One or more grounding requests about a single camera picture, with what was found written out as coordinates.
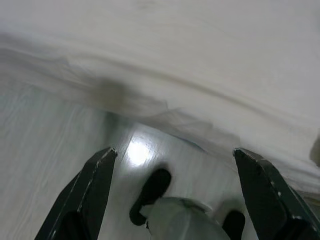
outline white tiled floor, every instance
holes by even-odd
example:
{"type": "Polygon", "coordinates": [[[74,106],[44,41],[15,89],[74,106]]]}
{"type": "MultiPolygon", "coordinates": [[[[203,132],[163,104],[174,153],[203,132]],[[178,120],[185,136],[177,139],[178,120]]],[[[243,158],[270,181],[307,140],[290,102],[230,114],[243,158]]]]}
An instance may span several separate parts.
{"type": "Polygon", "coordinates": [[[230,208],[244,211],[242,239],[257,236],[238,175],[219,156],[156,129],[98,109],[64,101],[33,86],[1,81],[0,236],[34,239],[59,192],[94,152],[111,146],[118,157],[100,240],[148,240],[129,220],[129,209],[158,165],[172,173],[167,196],[212,207],[222,221],[230,208]]]}

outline white cloth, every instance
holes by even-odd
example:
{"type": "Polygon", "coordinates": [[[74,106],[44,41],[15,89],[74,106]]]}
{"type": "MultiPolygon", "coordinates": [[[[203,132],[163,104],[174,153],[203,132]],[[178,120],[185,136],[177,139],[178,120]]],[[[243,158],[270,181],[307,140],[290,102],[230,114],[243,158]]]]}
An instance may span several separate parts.
{"type": "Polygon", "coordinates": [[[1,79],[234,147],[320,194],[319,0],[3,0],[1,79]]]}
{"type": "Polygon", "coordinates": [[[192,200],[163,197],[148,208],[144,206],[141,213],[147,218],[148,228],[154,240],[230,239],[222,227],[210,219],[204,213],[204,209],[192,200]]]}

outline person's foot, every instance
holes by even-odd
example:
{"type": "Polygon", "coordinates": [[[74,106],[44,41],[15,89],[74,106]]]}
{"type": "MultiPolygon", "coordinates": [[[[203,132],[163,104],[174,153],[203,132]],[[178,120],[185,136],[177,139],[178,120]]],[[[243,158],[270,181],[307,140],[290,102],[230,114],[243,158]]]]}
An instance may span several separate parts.
{"type": "Polygon", "coordinates": [[[226,216],[222,228],[229,236],[230,240],[241,240],[245,223],[245,216],[239,211],[232,210],[226,216]]]}
{"type": "Polygon", "coordinates": [[[140,214],[141,208],[154,204],[158,198],[161,198],[167,191],[170,181],[171,174],[166,169],[161,168],[151,174],[130,210],[130,220],[134,225],[141,226],[146,222],[147,219],[140,214]]]}

